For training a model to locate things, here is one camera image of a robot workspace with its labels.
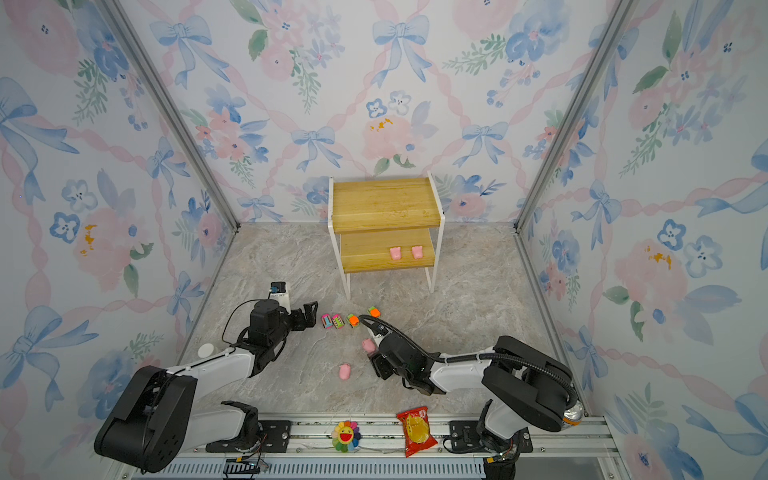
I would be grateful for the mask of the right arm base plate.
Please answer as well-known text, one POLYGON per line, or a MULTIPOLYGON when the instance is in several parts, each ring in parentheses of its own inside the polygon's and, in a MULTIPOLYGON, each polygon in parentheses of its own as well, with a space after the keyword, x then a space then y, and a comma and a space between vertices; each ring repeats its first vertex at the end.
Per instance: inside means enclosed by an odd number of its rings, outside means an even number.
POLYGON ((479 421, 453 420, 449 422, 449 434, 446 439, 451 442, 449 450, 453 453, 533 452, 533 444, 527 428, 518 431, 510 438, 502 438, 485 426, 480 426, 479 421))

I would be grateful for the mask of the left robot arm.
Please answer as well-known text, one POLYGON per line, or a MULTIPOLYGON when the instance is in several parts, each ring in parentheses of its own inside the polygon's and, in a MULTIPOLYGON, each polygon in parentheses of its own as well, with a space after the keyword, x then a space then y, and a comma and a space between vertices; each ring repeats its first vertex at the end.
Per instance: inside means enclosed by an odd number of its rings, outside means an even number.
POLYGON ((94 440, 97 455, 157 473, 179 453, 209 444, 253 452, 268 435, 256 407, 225 401, 194 412, 201 398, 252 378, 276 361, 292 332, 315 326, 318 303, 289 310, 276 298, 257 299, 249 324, 220 353, 168 369, 137 370, 94 440))

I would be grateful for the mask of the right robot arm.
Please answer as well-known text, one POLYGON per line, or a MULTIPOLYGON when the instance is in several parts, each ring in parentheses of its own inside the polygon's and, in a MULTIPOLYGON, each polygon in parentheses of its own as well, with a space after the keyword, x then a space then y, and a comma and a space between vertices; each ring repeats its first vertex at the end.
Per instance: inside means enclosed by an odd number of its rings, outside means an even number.
POLYGON ((557 433, 584 418, 570 369, 511 336, 480 352, 448 355, 428 353, 382 326, 370 333, 375 350, 369 358, 379 378, 397 375, 406 388, 427 396, 467 389, 489 395, 477 421, 449 424, 451 453, 512 459, 532 450, 531 427, 557 433))

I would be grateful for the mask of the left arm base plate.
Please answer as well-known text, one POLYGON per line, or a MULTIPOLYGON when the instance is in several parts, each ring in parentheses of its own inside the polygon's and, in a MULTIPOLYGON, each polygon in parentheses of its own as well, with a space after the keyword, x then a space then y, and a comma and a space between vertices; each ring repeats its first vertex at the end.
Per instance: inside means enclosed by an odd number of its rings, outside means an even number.
POLYGON ((246 423, 233 439, 220 440, 205 446, 207 453, 286 453, 292 422, 266 420, 246 423))

